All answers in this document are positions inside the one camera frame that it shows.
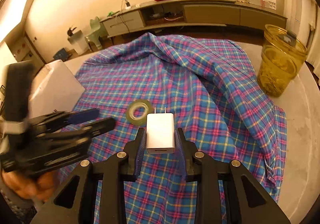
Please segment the blue plaid fabric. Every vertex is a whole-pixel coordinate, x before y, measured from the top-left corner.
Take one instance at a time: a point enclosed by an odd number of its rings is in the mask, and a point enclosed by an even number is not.
[[[173,113],[175,128],[183,128],[199,150],[223,162],[240,160],[278,200],[286,152],[285,114],[261,91],[247,55],[234,42],[145,33],[89,58],[76,78],[86,90],[74,111],[99,108],[100,118],[117,120],[115,130],[93,139],[92,162],[106,160],[135,138],[138,128],[126,120],[125,112],[134,100],[147,99],[157,111],[166,107]],[[74,167],[61,169],[61,180]],[[125,183],[124,189],[128,223],[193,222],[196,183],[181,179],[175,154],[145,153],[139,179]],[[225,220],[223,193],[221,204]]]

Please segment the yellow trash can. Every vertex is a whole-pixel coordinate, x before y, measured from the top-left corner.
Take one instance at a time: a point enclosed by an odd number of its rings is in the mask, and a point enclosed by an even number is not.
[[[279,97],[307,58],[306,47],[290,31],[266,25],[258,84],[269,96]]]

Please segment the blue gripper pad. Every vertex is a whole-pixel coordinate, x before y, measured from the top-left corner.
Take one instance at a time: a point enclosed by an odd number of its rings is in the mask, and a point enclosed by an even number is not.
[[[183,152],[181,138],[177,129],[174,131],[174,138],[176,142],[175,154],[178,158],[178,165],[179,165],[180,173],[182,175],[182,179],[185,180],[187,176],[186,158]]]
[[[99,116],[99,113],[100,110],[98,108],[92,108],[82,112],[77,112],[69,116],[68,123],[77,125],[83,122],[94,120]]]
[[[135,169],[134,174],[136,177],[138,177],[141,173],[141,167],[142,167],[142,161],[144,156],[144,150],[146,148],[147,143],[147,131],[144,129],[140,141],[140,145],[138,148],[137,156],[136,156],[136,162],[135,162]]]

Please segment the triangular cutout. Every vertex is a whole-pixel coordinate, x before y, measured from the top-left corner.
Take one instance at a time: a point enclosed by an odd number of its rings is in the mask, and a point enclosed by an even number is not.
[[[241,180],[244,187],[245,195],[247,197],[248,206],[250,208],[255,208],[257,206],[266,204],[265,199],[245,175],[241,176]]]
[[[80,176],[73,176],[68,185],[64,187],[64,189],[60,192],[58,197],[54,200],[54,204],[67,209],[71,209],[73,206],[73,201],[76,197],[76,191],[78,188],[79,181]]]

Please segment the human hand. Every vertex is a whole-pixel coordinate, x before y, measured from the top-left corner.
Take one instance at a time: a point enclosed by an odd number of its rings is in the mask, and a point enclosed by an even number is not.
[[[18,172],[1,172],[4,183],[23,199],[47,201],[58,186],[57,171],[47,172],[36,181]]]

